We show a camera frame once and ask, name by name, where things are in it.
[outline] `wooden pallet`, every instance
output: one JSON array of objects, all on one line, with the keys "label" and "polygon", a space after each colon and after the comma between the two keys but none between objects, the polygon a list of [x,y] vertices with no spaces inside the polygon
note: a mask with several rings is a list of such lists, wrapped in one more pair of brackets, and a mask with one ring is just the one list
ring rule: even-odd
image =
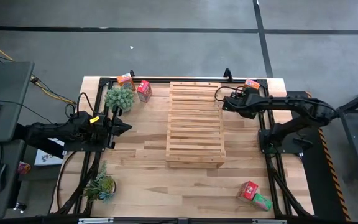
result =
[{"label": "wooden pallet", "polygon": [[167,165],[219,168],[225,161],[223,117],[214,99],[220,83],[171,82]]}]

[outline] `small cardboard box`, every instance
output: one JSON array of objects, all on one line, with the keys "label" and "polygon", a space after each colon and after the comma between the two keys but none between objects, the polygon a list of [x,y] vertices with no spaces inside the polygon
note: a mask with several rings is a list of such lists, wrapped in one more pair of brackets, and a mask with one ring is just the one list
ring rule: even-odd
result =
[{"label": "small cardboard box", "polygon": [[117,77],[117,82],[121,86],[121,88],[128,88],[132,91],[136,90],[134,81],[132,80],[132,77],[129,73]]},{"label": "small cardboard box", "polygon": [[265,211],[269,211],[273,205],[273,203],[269,199],[264,198],[258,193],[256,193],[254,199],[252,199],[252,204]]},{"label": "small cardboard box", "polygon": [[244,83],[244,87],[246,88],[254,88],[254,89],[259,89],[260,84],[253,81],[253,80],[246,80],[246,82]]},{"label": "small cardboard box", "polygon": [[254,199],[258,185],[252,181],[245,182],[241,185],[240,190],[237,193],[237,198],[243,202],[250,202]]},{"label": "small cardboard box", "polygon": [[139,99],[142,102],[148,102],[150,97],[152,96],[152,87],[150,86],[150,82],[146,80],[142,80],[139,87],[137,87],[137,94],[139,95]]}]

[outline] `wooden tabletop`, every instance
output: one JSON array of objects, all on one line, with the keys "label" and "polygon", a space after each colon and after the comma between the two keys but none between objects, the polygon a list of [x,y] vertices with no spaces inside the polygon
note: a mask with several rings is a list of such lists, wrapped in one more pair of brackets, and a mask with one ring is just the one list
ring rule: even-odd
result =
[{"label": "wooden tabletop", "polygon": [[[84,77],[81,92],[95,102],[100,77]],[[281,78],[267,79],[273,96],[286,96]],[[260,153],[258,118],[245,119],[237,113],[223,112],[226,162],[219,169],[170,169],[165,165],[169,83],[151,83],[153,96],[148,103],[135,94],[134,107],[120,117],[133,128],[115,137],[116,148],[102,154],[107,173],[117,182],[117,192],[109,203],[93,204],[93,217],[191,217],[191,218],[273,218],[269,212],[254,208],[236,198],[242,183],[253,181],[258,192],[271,199],[265,157]],[[219,94],[229,95],[224,89]],[[92,113],[85,98],[80,110]],[[273,111],[275,122],[292,119],[290,111]],[[73,193],[80,179],[84,153],[68,163],[60,187],[61,203]],[[287,185],[306,211],[313,213],[310,193],[301,160],[283,154]],[[280,208],[282,192],[277,186]],[[51,212],[56,211],[56,195]]]}]

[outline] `succulent plant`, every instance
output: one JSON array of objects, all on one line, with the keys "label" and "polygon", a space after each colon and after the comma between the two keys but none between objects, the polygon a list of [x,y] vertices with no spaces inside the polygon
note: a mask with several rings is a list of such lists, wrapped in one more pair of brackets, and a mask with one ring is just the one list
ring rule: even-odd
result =
[{"label": "succulent plant", "polygon": [[103,161],[100,172],[85,188],[84,196],[88,197],[90,201],[102,200],[103,202],[109,202],[115,192],[116,182],[111,176],[106,175],[106,161]]},{"label": "succulent plant", "polygon": [[134,94],[132,90],[127,88],[113,88],[107,91],[104,98],[106,106],[113,110],[114,106],[118,106],[123,111],[128,111],[134,104]]}]

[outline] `gray floor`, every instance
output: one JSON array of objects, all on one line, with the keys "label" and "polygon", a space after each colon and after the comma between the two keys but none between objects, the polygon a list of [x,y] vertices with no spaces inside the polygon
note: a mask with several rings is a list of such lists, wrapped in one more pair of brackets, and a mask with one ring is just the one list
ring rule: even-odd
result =
[{"label": "gray floor", "polygon": [[[358,1],[259,0],[266,29],[358,30]],[[0,0],[0,25],[255,29],[252,0]],[[358,35],[266,35],[275,78],[333,106],[358,93]],[[34,73],[71,99],[84,75],[266,77],[258,34],[1,32],[0,48],[35,62]],[[64,103],[30,86],[25,104],[56,122]],[[20,122],[40,119],[23,110]],[[357,169],[339,120],[324,128],[352,220],[358,221]],[[29,182],[24,215],[46,214],[55,180]]]}]

